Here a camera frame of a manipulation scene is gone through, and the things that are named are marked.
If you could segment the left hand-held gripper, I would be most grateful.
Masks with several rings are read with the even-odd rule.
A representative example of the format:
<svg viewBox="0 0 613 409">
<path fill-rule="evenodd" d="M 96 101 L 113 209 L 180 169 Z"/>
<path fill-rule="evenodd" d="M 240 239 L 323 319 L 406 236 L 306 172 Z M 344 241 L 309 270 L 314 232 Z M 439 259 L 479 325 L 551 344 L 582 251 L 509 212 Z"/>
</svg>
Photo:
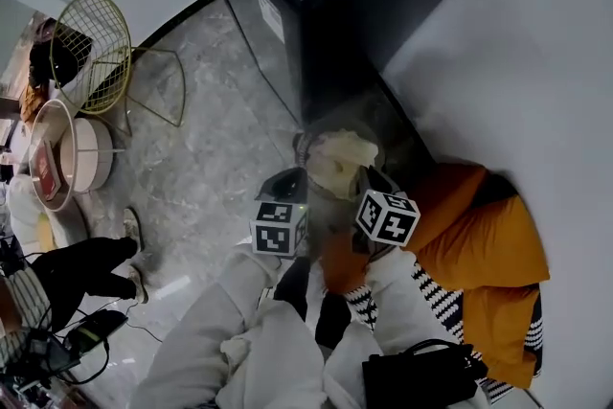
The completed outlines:
<svg viewBox="0 0 613 409">
<path fill-rule="evenodd" d="M 306 241 L 308 176 L 301 167 L 283 170 L 266 179 L 256 200 L 294 200 L 295 203 L 261 201 L 250 221 L 255 254 L 293 258 Z"/>
</svg>

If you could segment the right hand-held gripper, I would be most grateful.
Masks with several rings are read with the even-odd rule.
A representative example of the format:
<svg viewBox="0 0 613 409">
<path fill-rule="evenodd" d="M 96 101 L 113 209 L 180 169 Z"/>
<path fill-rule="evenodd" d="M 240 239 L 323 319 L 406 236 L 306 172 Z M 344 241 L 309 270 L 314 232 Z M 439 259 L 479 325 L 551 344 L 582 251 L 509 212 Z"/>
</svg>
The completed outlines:
<svg viewBox="0 0 613 409">
<path fill-rule="evenodd" d="M 355 204 L 352 251 L 357 254 L 387 254 L 406 246 L 420 220 L 417 203 L 373 166 L 358 170 Z"/>
</svg>

